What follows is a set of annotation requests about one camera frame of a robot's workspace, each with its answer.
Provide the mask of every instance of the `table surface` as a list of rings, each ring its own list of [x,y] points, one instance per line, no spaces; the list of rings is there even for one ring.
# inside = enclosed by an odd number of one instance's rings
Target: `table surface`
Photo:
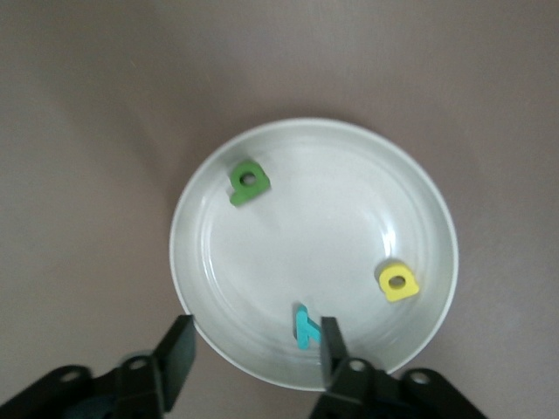
[[[183,310],[168,237],[196,167],[288,117],[391,139],[439,186],[459,284],[408,366],[491,418],[559,411],[558,2],[2,2],[0,400],[102,374]],[[307,417],[316,393],[199,339],[169,417]]]

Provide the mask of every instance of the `blue foam piece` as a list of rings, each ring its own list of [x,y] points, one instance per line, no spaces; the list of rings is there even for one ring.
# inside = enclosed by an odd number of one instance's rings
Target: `blue foam piece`
[[[308,310],[300,305],[295,315],[295,331],[297,333],[297,346],[299,349],[308,349],[308,339],[312,338],[321,343],[321,328],[308,318]]]

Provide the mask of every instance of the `yellow foam piece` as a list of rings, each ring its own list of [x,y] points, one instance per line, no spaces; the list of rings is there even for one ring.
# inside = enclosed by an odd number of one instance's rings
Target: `yellow foam piece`
[[[378,277],[378,284],[390,302],[407,299],[419,292],[415,275],[410,268],[399,262],[384,267]]]

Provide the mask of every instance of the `screw hole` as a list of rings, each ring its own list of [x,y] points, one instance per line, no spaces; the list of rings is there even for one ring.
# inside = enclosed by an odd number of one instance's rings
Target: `screw hole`
[[[66,374],[64,374],[64,375],[62,375],[62,376],[60,377],[60,380],[61,380],[62,382],[69,382],[69,381],[75,380],[75,379],[78,378],[78,377],[79,377],[79,371],[73,370],[73,371],[70,371],[70,372],[68,372],[68,373],[66,373]]]
[[[357,373],[361,373],[365,369],[365,363],[359,360],[353,360],[349,363],[349,367]]]
[[[128,365],[128,368],[130,368],[130,369],[140,369],[140,368],[144,368],[146,365],[148,365],[146,360],[144,360],[143,358],[140,358],[139,360],[135,360],[135,361],[130,362],[130,365]]]
[[[411,379],[413,380],[413,382],[421,385],[429,384],[429,382],[431,381],[429,375],[427,375],[426,373],[421,373],[419,371],[412,373]]]

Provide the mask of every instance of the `green foam piece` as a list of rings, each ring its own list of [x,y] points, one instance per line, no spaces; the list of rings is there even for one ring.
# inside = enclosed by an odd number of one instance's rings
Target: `green foam piece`
[[[251,160],[239,163],[229,176],[231,186],[235,191],[230,202],[238,207],[254,199],[270,188],[270,179],[260,165]]]

